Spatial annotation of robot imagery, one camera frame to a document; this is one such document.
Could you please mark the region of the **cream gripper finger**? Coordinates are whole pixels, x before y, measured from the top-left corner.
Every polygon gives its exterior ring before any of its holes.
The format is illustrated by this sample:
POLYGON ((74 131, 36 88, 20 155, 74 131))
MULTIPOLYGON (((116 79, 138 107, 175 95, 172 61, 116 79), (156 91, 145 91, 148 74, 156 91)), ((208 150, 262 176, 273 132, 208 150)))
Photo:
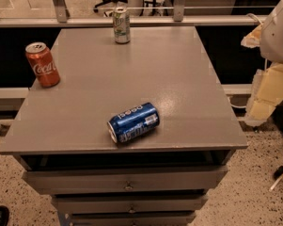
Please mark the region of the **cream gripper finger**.
POLYGON ((254 75, 251 96, 246 105, 248 121, 266 121, 283 101, 283 64, 272 63, 254 75))
POLYGON ((241 45, 247 48, 256 48, 260 45, 260 34, 261 34, 262 25, 258 25, 254 28, 249 34, 243 37, 241 45))

